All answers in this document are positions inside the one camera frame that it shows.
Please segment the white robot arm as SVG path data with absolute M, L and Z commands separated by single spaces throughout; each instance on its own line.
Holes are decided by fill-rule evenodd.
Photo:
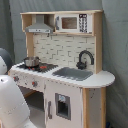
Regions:
M 0 121 L 4 128 L 37 128 L 22 92 L 8 75 L 12 65 L 10 54 L 0 48 Z

